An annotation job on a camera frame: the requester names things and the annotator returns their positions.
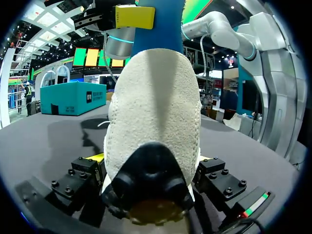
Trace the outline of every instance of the white arch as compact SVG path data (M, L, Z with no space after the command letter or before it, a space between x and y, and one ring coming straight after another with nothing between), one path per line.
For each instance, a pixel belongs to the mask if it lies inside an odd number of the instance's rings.
M61 67L65 67L65 70L66 70L66 72L67 72L67 82L69 82L69 79L70 79L70 71L69 71L69 68L68 68L67 66L65 66L65 65L62 65L62 66L58 67L58 69L57 69L57 73L56 73L56 83L55 83L55 84L58 83L59 70L60 70Z
M47 72L44 74L44 76L43 76L43 78L42 78L42 80L41 80L40 88L42 87L43 82L44 82L44 78L45 78L45 76L46 76L48 73L54 73L54 79L56 79L56 74L55 74L54 71L52 71L52 70L47 71Z

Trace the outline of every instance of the gray table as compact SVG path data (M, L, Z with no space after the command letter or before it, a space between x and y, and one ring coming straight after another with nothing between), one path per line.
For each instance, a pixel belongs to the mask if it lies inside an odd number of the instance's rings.
M106 129L96 125L107 118L108 105L79 117L36 114L11 124L0 131L0 172L7 187L38 178L50 186L53 179L64 175L70 163L79 156L102 152ZM297 181L297 170L272 150L255 140L208 117L202 117L200 147L203 156L217 156L237 178L247 180L247 191L262 186L276 198L260 216L263 225L278 214ZM220 224L223 213L204 196L212 229ZM196 214L192 209L192 222ZM136 226L127 219L119 220L105 212L102 229L119 233L187 233L187 221L170 222L163 227ZM196 233L201 228L196 225Z

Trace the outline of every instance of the teal box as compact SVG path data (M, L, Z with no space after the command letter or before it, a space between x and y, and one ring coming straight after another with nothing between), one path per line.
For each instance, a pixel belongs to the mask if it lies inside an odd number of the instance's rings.
M40 88L41 112L79 116L106 105L106 85L69 82Z

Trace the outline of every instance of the green light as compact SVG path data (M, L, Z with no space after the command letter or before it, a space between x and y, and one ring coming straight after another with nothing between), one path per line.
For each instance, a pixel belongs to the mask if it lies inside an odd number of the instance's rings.
M246 210L246 214L247 214L248 216L250 216L252 213L253 213L253 211L252 211L250 208Z

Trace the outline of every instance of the green screen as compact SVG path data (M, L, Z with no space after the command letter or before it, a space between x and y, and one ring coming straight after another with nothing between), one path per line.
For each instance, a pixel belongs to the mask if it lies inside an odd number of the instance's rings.
M84 60L86 58L86 51L87 49L85 48L77 48L75 52L75 57L74 57L74 66L83 66L84 65Z
M111 64L111 59L106 56L106 61L107 61L107 64L109 66ZM103 50L101 50L101 52L99 54L98 66L99 67L104 67L105 66L105 62L104 62L104 59L103 59Z

